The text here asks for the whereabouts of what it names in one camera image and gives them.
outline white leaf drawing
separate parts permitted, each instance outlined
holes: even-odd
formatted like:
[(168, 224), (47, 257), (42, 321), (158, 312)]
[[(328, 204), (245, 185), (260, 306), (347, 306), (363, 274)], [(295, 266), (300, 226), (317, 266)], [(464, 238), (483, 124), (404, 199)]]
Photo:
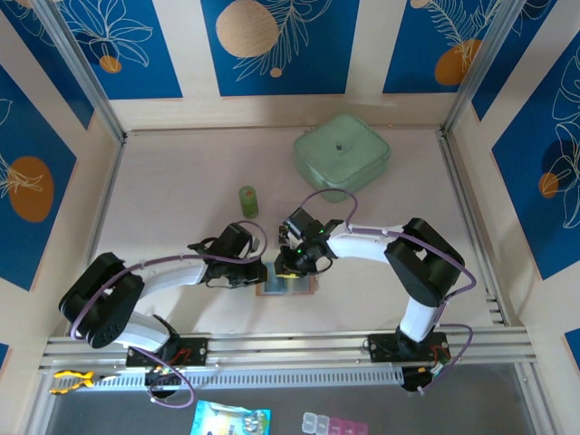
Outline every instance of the white leaf drawing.
[[(0, 99), (0, 126), (2, 126), (10, 115), (13, 102), (7, 99)], [(10, 190), (17, 192), (19, 188), (27, 188), (42, 192), (43, 188), (38, 183), (43, 176), (26, 177), (17, 170), (10, 167), (2, 154), (0, 154), (0, 198), (6, 196)]]
[(2, 0), (8, 10), (20, 21), (22, 27), (29, 34), (36, 36), (46, 45), (54, 47), (53, 40), (44, 29), (38, 15), (30, 7), (16, 2), (16, 0)]
[(138, 43), (149, 40), (153, 28), (126, 18), (124, 0), (63, 0), (58, 7), (78, 43), (89, 46), (92, 63), (107, 67), (109, 73), (121, 70), (111, 59), (149, 66), (150, 58)]
[[(267, 52), (254, 57), (238, 57), (234, 69), (241, 70), (237, 82), (252, 73), (264, 75), (284, 68), (300, 55), (301, 47), (307, 47), (309, 36), (307, 24), (322, 16), (333, 0), (265, 0), (263, 5), (278, 27), (275, 44)], [(314, 5), (322, 5), (314, 10)]]
[(542, 177), (540, 191), (546, 198), (564, 193), (564, 222), (580, 225), (580, 47), (566, 65), (552, 105), (552, 118), (560, 143), (560, 155)]

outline floor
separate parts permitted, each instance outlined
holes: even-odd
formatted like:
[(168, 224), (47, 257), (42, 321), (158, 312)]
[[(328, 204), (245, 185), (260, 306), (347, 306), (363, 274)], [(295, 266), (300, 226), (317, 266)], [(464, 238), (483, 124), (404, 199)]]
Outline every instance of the floor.
[[(391, 145), (386, 173), (357, 192), (354, 224), (396, 226), (424, 218), (465, 258), (478, 264), (434, 130), (375, 131)], [(256, 188), (256, 222), (276, 257), (279, 223), (313, 189), (295, 170), (293, 143), (304, 129), (197, 130), (130, 136), (97, 254), (111, 251), (127, 265), (186, 252), (242, 217), (241, 186)], [(307, 210), (325, 222), (344, 218), (352, 203), (314, 198)], [(466, 283), (465, 277), (459, 283)], [(158, 314), (180, 333), (301, 333), (394, 328), (408, 296), (382, 263), (341, 259), (319, 278), (313, 295), (256, 296), (254, 288), (176, 287), (141, 299), (138, 311)], [(442, 321), (492, 325), (481, 283), (453, 301)]]

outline white wall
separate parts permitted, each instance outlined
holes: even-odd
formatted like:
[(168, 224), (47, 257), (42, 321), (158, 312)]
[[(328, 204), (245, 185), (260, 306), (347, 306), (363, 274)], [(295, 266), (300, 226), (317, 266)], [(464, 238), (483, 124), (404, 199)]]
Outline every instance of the white wall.
[(407, 2), (360, 2), (344, 96), (222, 98), (200, 0), (153, 0), (183, 99), (112, 106), (126, 130), (317, 125), (344, 112), (375, 125), (441, 124), (454, 93), (382, 95)]
[(97, 117), (84, 130), (3, 14), (0, 41), (0, 63), (77, 158), (32, 290), (0, 279), (0, 343), (11, 349), (0, 378), (0, 434), (14, 435), (46, 338), (63, 320), (58, 302), (85, 265), (117, 145)]
[(579, 30), (580, 4), (558, 0), (483, 121), (469, 107), (455, 131), (502, 287), (529, 331), (566, 434), (580, 433), (580, 372), (564, 338), (580, 327), (580, 263), (540, 279), (491, 149)]

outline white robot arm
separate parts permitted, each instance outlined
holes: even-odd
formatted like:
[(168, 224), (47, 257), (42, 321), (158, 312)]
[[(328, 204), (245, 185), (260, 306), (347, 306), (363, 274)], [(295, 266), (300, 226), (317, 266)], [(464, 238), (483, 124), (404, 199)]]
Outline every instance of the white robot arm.
[(463, 259), (435, 230), (422, 219), (412, 219), (406, 226), (362, 227), (331, 220), (323, 226), (302, 208), (285, 221), (282, 246), (275, 262), (279, 276), (299, 277), (317, 273), (321, 257), (331, 260), (344, 257), (366, 258), (391, 264), (410, 295), (399, 331), (414, 343), (423, 342), (432, 331), (445, 294), (456, 283), (459, 270), (440, 256), (417, 254), (421, 246), (406, 239), (418, 238), (463, 265)]
[[(177, 333), (156, 316), (133, 312), (142, 297), (166, 288), (207, 284), (220, 278), (226, 278), (231, 288), (267, 280), (267, 268), (260, 256), (247, 258), (256, 251), (257, 239), (238, 223), (228, 225), (219, 237), (188, 248), (196, 254), (177, 256), (182, 261), (170, 270), (150, 270), (146, 283), (131, 272), (139, 265), (126, 268), (113, 253), (101, 254), (63, 297), (59, 310), (73, 324), (73, 330), (95, 349), (121, 343), (158, 353)], [(105, 293), (111, 280), (114, 282)]]

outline purple cable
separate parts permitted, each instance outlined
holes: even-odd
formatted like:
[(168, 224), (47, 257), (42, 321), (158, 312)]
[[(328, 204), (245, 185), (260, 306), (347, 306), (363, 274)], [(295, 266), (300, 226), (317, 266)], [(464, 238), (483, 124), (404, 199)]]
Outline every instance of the purple cable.
[(318, 195), (319, 193), (325, 193), (325, 192), (342, 192), (345, 193), (346, 195), (348, 195), (349, 197), (351, 197), (354, 201), (354, 207), (353, 210), (351, 210), (351, 212), (349, 213), (349, 215), (346, 217), (346, 220), (344, 221), (344, 223), (346, 224), (346, 227), (348, 228), (348, 226), (351, 223), (351, 219), (354, 216), (354, 213), (356, 213), (356, 209), (359, 207), (359, 200), (358, 198), (350, 191), (346, 190), (345, 188), (323, 188), (322, 190), (317, 190), (315, 193), (311, 193), (310, 195), (308, 195), (304, 201), (302, 201), (302, 204), (300, 204), (300, 208), (304, 207), (306, 202), (308, 202), (308, 200), (312, 197), (315, 197), (316, 195)]
[(465, 344), (463, 344), (463, 347), (457, 353), (457, 355), (455, 355), (455, 358), (453, 358), (445, 367), (441, 369), (439, 375), (435, 376), (431, 380), (430, 384), (426, 385), (420, 390), (418, 389), (421, 395), (425, 394), (425, 392), (433, 388), (433, 384), (437, 383), (443, 376), (445, 376), (447, 372), (449, 372), (453, 368), (455, 364), (457, 364), (457, 361), (459, 361), (459, 359), (461, 359), (461, 357), (463, 356), (463, 353), (465, 353), (465, 351), (468, 350), (468, 347), (471, 344), (471, 340), (473, 340), (473, 329), (471, 329), (471, 326), (467, 324), (441, 324), (440, 326), (444, 328), (465, 328), (469, 332), (468, 340), (465, 342)]
[(188, 390), (189, 390), (189, 400), (186, 401), (185, 403), (179, 403), (179, 404), (171, 404), (171, 403), (166, 403), (164, 401), (159, 401), (154, 395), (153, 395), (153, 383), (151, 384), (151, 386), (147, 389), (147, 394), (149, 395), (149, 397), (151, 397), (151, 401), (157, 405), (160, 406), (164, 406), (165, 408), (172, 408), (174, 410), (181, 410), (183, 408), (187, 408), (191, 403), (194, 402), (194, 400), (196, 399), (196, 393), (195, 393), (195, 389), (193, 388), (193, 385), (191, 385), (191, 382), (188, 381), (188, 378), (186, 378), (183, 374), (181, 374), (179, 372), (179, 370), (177, 370), (175, 367), (173, 367), (170, 364), (167, 364), (166, 362), (164, 362), (163, 360), (161, 360), (159, 358), (159, 356), (157, 356), (155, 353), (153, 352), (149, 352), (146, 351), (145, 349), (141, 349), (139, 347), (133, 347), (132, 349), (135, 349), (137, 352), (142, 353), (143, 355), (147, 356), (148, 358), (150, 358), (151, 360), (153, 360), (155, 363), (158, 363), (160, 365), (163, 365), (165, 367), (167, 367), (168, 369), (170, 369), (172, 372), (175, 373), (175, 375), (180, 378), (187, 386), (188, 386)]
[(238, 224), (251, 224), (251, 225), (257, 227), (260, 230), (260, 232), (262, 233), (262, 236), (264, 236), (264, 247), (262, 247), (262, 250), (260, 251), (260, 253), (257, 256), (252, 256), (250, 258), (237, 259), (237, 258), (227, 258), (224, 256), (209, 256), (209, 255), (201, 256), (198, 254), (186, 254), (183, 256), (163, 256), (161, 258), (154, 258), (152, 260), (148, 260), (148, 261), (145, 261), (143, 263), (138, 263), (136, 265), (129, 266), (129, 267), (121, 270), (118, 274), (116, 274), (109, 281), (107, 281), (105, 284), (103, 284), (101, 286), (101, 288), (99, 288), (99, 290), (97, 290), (95, 292), (95, 294), (91, 297), (91, 299), (89, 299), (89, 302), (82, 308), (82, 310), (79, 312), (79, 315), (76, 317), (76, 319), (74, 319), (74, 322), (72, 322), (71, 331), (70, 331), (71, 338), (73, 338), (73, 340), (81, 340), (81, 339), (76, 337), (76, 331), (79, 328), (79, 325), (81, 324), (84, 316), (87, 315), (87, 313), (89, 312), (89, 310), (91, 310), (92, 306), (96, 303), (96, 301), (99, 299), (99, 297), (101, 297), (101, 295), (109, 287), (111, 287), (111, 285), (115, 284), (123, 276), (127, 275), (128, 273), (130, 273), (134, 270), (141, 269), (141, 268), (148, 267), (148, 266), (159, 265), (161, 263), (168, 263), (171, 261), (180, 261), (180, 260), (199, 260), (199, 259), (201, 259), (201, 260), (204, 260), (204, 259), (205, 260), (219, 260), (219, 261), (223, 261), (226, 263), (234, 263), (236, 265), (246, 265), (248, 263), (252, 263), (252, 262), (256, 261), (258, 258), (260, 258), (265, 253), (265, 251), (268, 247), (268, 239), (267, 239), (266, 232), (256, 222), (252, 222), (251, 220), (240, 220), (237, 223)]
[[(118, 274), (116, 274), (115, 276), (113, 276), (110, 280), (108, 280), (105, 284), (103, 284), (101, 286), (101, 288), (99, 288), (99, 290), (97, 290), (95, 292), (95, 294), (91, 297), (91, 299), (89, 299), (89, 302), (82, 308), (82, 310), (79, 312), (79, 315), (76, 317), (76, 319), (74, 319), (74, 322), (72, 322), (72, 326), (71, 326), (71, 331), (70, 331), (70, 336), (73, 340), (81, 340), (80, 338), (77, 338), (76, 336), (76, 332), (77, 329), (79, 328), (79, 325), (82, 322), (82, 319), (84, 318), (85, 315), (87, 315), (87, 313), (89, 312), (89, 310), (91, 310), (92, 306), (96, 303), (96, 301), (99, 299), (99, 297), (101, 297), (101, 295), (109, 288), (111, 287), (111, 285), (115, 284), (119, 279), (121, 279), (123, 276), (127, 275), (128, 273), (137, 270), (137, 269), (141, 269), (147, 266), (154, 266), (154, 265), (158, 265), (161, 263), (168, 263), (171, 261), (181, 261), (181, 260), (192, 260), (192, 259), (206, 259), (206, 260), (219, 260), (219, 261), (223, 261), (226, 263), (234, 263), (237, 265), (245, 265), (248, 263), (252, 263), (254, 261), (256, 261), (258, 258), (260, 258), (267, 250), (268, 248), (268, 239), (267, 239), (267, 235), (265, 230), (260, 227), (256, 222), (252, 222), (251, 220), (240, 220), (237, 222), (238, 224), (250, 224), (253, 225), (254, 227), (257, 227), (260, 232), (262, 233), (262, 236), (264, 237), (264, 246), (262, 247), (262, 250), (260, 251), (260, 253), (257, 256), (252, 256), (250, 258), (242, 258), (242, 259), (236, 259), (236, 258), (227, 258), (224, 256), (208, 256), (208, 255), (194, 255), (194, 254), (187, 254), (184, 256), (163, 256), (160, 258), (154, 258), (152, 260), (148, 260), (145, 261), (143, 263), (138, 263), (136, 265), (133, 266), (129, 266), (123, 270), (121, 270)], [(171, 366), (170, 364), (164, 362), (163, 360), (161, 360), (157, 355), (155, 355), (154, 353), (148, 352), (144, 349), (135, 347), (133, 348), (136, 351), (142, 353), (143, 355), (147, 356), (148, 358), (150, 358), (151, 360), (155, 361), (156, 363), (159, 363), (165, 367), (167, 367), (168, 369), (170, 369), (171, 371), (173, 371), (188, 387), (189, 389), (189, 393), (190, 393), (190, 397), (189, 400), (186, 403), (182, 403), (182, 404), (177, 404), (177, 405), (173, 405), (173, 404), (169, 404), (169, 403), (165, 403), (162, 401), (158, 401), (154, 396), (153, 396), (153, 392), (152, 392), (152, 385), (147, 389), (147, 394), (151, 397), (151, 399), (157, 403), (158, 405), (164, 406), (166, 408), (174, 408), (174, 409), (182, 409), (182, 408), (187, 408), (189, 405), (191, 405), (191, 403), (193, 403), (193, 401), (195, 400), (195, 390), (193, 388), (193, 386), (191, 385), (191, 383), (188, 381), (188, 379), (183, 376), (175, 367)]]
[(422, 240), (420, 240), (416, 237), (410, 236), (410, 235), (405, 234), (405, 233), (400, 233), (398, 231), (387, 231), (387, 236), (406, 238), (407, 240), (413, 242), (414, 244), (419, 245), (420, 247), (423, 247), (423, 248), (427, 249), (428, 251), (432, 252), (436, 256), (439, 256), (440, 258), (444, 259), (445, 261), (450, 263), (452, 266), (454, 266), (456, 269), (458, 269), (461, 273), (465, 274), (469, 278), (469, 281), (470, 281), (469, 284), (464, 285), (461, 288), (458, 288), (457, 290), (449, 293), (448, 295), (446, 295), (443, 298), (443, 304), (440, 305), (440, 308), (439, 308), (437, 314), (435, 315), (435, 318), (433, 319), (433, 323), (437, 324), (437, 322), (439, 321), (439, 319), (443, 315), (443, 311), (445, 310), (445, 305), (452, 297), (457, 296), (457, 295), (461, 295), (462, 293), (465, 293), (468, 290), (471, 290), (478, 283), (478, 280), (475, 278), (475, 276), (465, 266), (463, 266), (459, 261), (457, 261), (452, 256), (449, 256), (449, 255), (445, 254), (443, 251), (437, 249), (435, 246), (431, 246), (429, 243), (423, 242)]

